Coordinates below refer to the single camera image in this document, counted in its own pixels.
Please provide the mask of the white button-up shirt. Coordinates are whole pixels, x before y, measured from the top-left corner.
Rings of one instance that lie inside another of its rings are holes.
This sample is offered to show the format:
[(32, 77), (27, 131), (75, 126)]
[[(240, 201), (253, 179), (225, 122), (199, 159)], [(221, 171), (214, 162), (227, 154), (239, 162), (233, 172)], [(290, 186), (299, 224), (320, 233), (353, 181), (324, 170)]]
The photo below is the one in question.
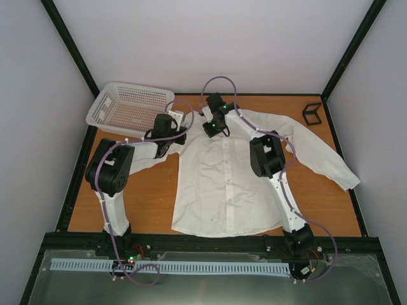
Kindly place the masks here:
[[(262, 130), (277, 132), (289, 142), (286, 149), (313, 172), (333, 180), (345, 191), (360, 182), (343, 159), (316, 134), (294, 119), (245, 110), (243, 115)], [(249, 141), (232, 118), (229, 137), (209, 138), (204, 119), (186, 117), (192, 127), (186, 143), (173, 144), (178, 154), (177, 193), (171, 228), (208, 238), (244, 236), (282, 227), (299, 231), (305, 221), (289, 190), (284, 173), (258, 177), (249, 158)]]

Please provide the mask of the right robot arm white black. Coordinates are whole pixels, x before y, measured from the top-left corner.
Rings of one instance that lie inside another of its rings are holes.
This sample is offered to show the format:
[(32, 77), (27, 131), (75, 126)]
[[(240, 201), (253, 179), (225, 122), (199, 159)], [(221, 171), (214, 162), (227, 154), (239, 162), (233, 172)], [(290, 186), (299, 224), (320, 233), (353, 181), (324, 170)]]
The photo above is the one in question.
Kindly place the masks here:
[(206, 118), (205, 133), (214, 137), (220, 133), (237, 133), (249, 143), (249, 161), (257, 177), (268, 181), (273, 200), (281, 217), (284, 246), (292, 257), (305, 253), (314, 240), (307, 220), (302, 216), (290, 190), (286, 175), (286, 158), (283, 137), (276, 131), (266, 132), (258, 128), (238, 105), (227, 104), (219, 93), (209, 95), (207, 106), (202, 108)]

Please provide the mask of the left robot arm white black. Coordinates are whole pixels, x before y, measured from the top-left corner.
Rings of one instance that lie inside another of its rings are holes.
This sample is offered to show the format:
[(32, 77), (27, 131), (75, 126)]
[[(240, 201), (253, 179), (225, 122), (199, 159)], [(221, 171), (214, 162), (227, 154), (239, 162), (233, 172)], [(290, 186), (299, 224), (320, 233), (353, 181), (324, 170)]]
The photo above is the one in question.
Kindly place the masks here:
[(136, 163), (164, 158), (172, 144), (186, 142), (185, 114), (167, 111), (158, 114), (152, 129), (138, 142), (102, 139), (85, 172), (85, 180), (95, 191), (104, 218), (104, 231), (112, 236), (110, 248), (127, 255), (132, 248), (131, 225), (127, 219), (123, 190)]

